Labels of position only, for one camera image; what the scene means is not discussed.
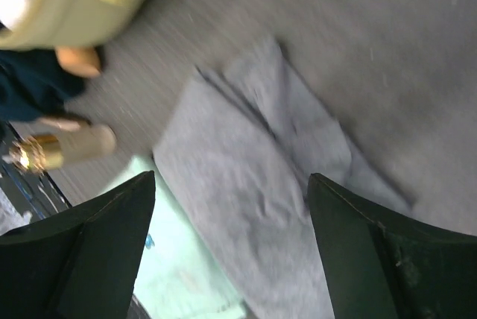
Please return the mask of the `mint green floral cloth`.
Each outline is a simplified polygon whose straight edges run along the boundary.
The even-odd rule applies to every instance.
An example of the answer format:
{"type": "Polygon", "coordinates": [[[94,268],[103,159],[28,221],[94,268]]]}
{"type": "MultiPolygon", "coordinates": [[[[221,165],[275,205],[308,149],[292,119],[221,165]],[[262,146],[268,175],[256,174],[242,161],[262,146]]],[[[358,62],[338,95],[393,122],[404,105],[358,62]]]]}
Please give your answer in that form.
{"type": "Polygon", "coordinates": [[[245,318],[243,299],[224,275],[150,158],[135,156],[134,174],[152,171],[154,213],[134,294],[151,318],[245,318]]]}

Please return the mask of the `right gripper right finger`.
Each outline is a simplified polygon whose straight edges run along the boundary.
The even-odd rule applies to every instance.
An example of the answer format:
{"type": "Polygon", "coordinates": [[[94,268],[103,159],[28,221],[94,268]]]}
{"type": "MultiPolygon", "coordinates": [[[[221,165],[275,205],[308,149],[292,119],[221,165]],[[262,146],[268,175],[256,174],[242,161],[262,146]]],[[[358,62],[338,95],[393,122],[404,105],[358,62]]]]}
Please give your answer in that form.
{"type": "Polygon", "coordinates": [[[306,200],[337,318],[474,318],[476,237],[309,178],[306,200]]]}

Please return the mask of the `grey garment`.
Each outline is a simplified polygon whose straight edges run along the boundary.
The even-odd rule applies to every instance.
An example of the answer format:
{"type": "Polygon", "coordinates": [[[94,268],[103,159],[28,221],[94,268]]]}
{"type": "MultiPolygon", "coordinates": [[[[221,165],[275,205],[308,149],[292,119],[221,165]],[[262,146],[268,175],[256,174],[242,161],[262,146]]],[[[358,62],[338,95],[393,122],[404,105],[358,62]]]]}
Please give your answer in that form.
{"type": "Polygon", "coordinates": [[[194,71],[154,147],[154,160],[259,318],[333,316],[305,202],[311,174],[324,174],[397,212],[409,210],[273,37],[223,72],[194,71]]]}

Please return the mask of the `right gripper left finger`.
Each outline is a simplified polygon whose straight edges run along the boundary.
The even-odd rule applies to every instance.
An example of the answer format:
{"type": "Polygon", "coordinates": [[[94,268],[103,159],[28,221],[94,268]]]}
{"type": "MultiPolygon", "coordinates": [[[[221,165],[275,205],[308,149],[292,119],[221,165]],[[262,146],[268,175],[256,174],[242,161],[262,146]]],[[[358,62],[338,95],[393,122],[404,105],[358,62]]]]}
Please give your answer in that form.
{"type": "Polygon", "coordinates": [[[2,235],[1,317],[127,317],[154,203],[145,171],[2,235]]]}

